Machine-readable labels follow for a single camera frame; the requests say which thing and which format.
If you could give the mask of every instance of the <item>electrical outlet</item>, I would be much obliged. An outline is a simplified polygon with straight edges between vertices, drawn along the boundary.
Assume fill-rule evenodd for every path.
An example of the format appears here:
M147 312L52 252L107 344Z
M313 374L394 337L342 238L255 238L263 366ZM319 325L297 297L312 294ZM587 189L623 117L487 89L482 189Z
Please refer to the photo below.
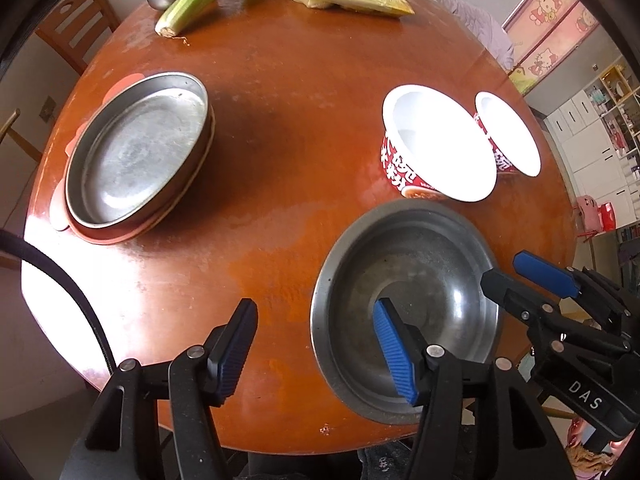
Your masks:
M56 102L51 98L50 95L44 101L42 105L42 109L40 110L40 118L48 123L50 119L53 117L53 112L56 109Z

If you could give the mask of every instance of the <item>cabinet drawer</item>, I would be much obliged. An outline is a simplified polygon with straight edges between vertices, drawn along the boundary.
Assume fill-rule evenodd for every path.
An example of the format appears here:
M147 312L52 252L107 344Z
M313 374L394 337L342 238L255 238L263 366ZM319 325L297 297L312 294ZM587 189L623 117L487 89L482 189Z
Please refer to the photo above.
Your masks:
M613 150L609 153L574 173L581 194L595 198L619 190L626 185L625 175L622 173L616 153Z
M559 109L549 115L549 117L547 117L545 121L550 128L549 131L556 134L556 139L558 139L561 144L570 139L574 134L569 129L569 125L564 120L562 112Z
M637 221L634 203L627 186L597 198L596 202L598 205L611 202L613 213L616 215L616 228L624 227Z
M563 142L562 150L574 173L609 155L616 158L616 152L613 150L602 121L590 124L583 131Z
M582 116L578 113L578 108L575 107L573 101L565 102L560 107L560 111L562 113L562 116L564 117L564 120L569 125L569 129L574 135L583 130L586 126Z
M574 106L578 110L578 113L580 114L580 117L582 117L586 126L589 126L593 121L600 118L597 110L593 107L593 104L587 97L587 94L585 94L584 90L576 94L571 101L574 102Z

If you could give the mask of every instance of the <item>table surface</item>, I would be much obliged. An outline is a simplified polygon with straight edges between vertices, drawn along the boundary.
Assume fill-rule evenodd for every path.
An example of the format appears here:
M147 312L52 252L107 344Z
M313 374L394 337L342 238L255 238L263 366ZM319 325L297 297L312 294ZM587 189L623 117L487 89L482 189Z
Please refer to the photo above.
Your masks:
M471 113L479 91L511 104L536 139L540 176L500 177L482 202L447 205L475 224L507 272L522 249L560 266L572 260L570 201L529 108L456 18L431 0L409 1L415 15L396 20L292 0L218 0L186 42L158 37L158 13L141 6L92 60L53 129L25 238L76 280L117 362L171 360L225 323L241 298L257 303L260 325L236 394L214 410L223 446L335 452L414 431L343 405L309 334L312 291L332 245L356 218L399 197L380 165L382 102L395 86L430 86ZM119 79L164 71L199 78L216 114L212 152L190 190L158 226L123 244L55 231L49 202L76 128ZM28 265L22 288L53 346L103 387L104 360L75 304ZM516 358L526 347L524 326L505 316L498 354ZM171 426L166 402L159 419Z

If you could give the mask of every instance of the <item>metal screw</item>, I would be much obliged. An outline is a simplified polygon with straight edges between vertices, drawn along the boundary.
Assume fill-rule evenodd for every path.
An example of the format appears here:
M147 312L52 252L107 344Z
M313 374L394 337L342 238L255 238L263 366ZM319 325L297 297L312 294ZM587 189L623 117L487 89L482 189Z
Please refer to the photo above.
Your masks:
M506 357L498 357L495 360L495 365L503 372L511 370L511 361L509 361Z
M123 362L120 363L120 370L123 372L128 372L129 370L133 370L136 367L135 359L124 359Z
M551 348L553 348L558 353L564 352L564 345L557 339L551 342Z
M427 354L431 357L442 357L444 355L444 348L440 345L427 346Z
M194 345L187 350L187 357L191 359L197 359L198 357L202 357L204 355L204 346L202 345Z

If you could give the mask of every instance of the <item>black cable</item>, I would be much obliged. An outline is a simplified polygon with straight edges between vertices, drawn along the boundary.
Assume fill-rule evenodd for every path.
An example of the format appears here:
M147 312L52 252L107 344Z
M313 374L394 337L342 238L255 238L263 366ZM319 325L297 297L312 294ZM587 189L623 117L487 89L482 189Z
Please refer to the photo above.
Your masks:
M109 374L113 374L113 371L116 369L116 361L113 358L113 352L109 346L107 336L104 333L100 320L98 320L98 317L95 315L95 311L89 303L89 300L82 293L82 290L80 290L80 287L76 285L76 282L71 278L71 276L69 276L62 267L60 267L41 250L4 229L0 229L0 251L10 254L11 256L16 256L17 258L30 263L65 289L66 293L78 304L82 314L84 314L84 317L89 323L89 326L98 341L104 360L107 363L107 370L109 370Z

